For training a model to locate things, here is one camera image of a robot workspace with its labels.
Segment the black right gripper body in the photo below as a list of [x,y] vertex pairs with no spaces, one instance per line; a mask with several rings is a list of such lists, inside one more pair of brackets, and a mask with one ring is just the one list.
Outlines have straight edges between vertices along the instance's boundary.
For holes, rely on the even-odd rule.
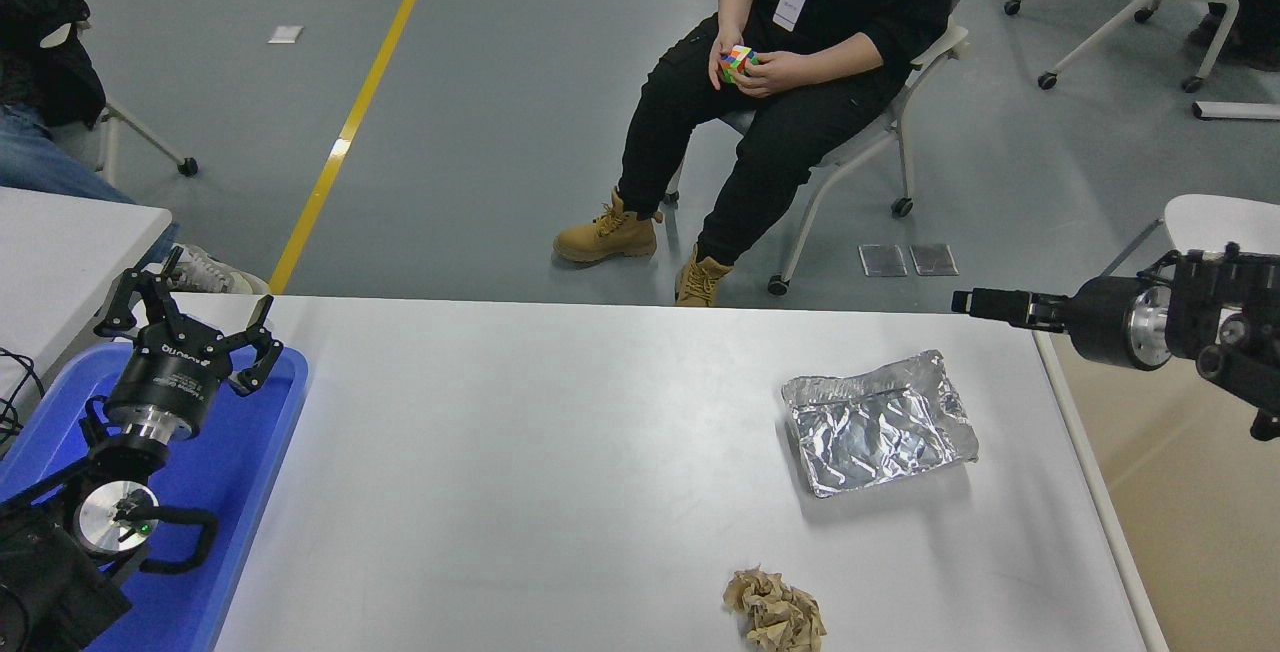
[[1065,328],[1074,350],[1085,360],[1138,369],[1129,339],[1129,316],[1139,296],[1139,281],[1096,277],[1065,306]]

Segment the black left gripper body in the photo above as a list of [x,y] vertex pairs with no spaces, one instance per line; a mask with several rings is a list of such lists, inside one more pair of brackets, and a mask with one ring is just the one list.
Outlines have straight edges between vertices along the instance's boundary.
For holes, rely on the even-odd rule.
[[124,427],[157,410],[179,418],[183,428],[201,428],[230,375],[230,354],[209,351],[221,336],[200,323],[179,330],[164,323],[143,327],[105,405],[108,419]]

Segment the person's left hand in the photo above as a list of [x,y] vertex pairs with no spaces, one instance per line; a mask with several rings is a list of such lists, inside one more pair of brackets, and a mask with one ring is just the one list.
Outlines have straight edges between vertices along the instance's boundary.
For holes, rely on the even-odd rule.
[[741,94],[768,99],[806,85],[806,56],[786,51],[758,53],[730,74]]

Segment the person's right hand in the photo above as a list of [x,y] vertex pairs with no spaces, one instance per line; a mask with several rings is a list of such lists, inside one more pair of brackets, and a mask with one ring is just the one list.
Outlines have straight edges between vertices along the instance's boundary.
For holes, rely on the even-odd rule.
[[708,55],[707,74],[713,90],[721,91],[724,86],[735,83],[732,74],[722,67],[722,60],[739,45],[742,45],[742,29],[733,26],[721,26],[710,44]]

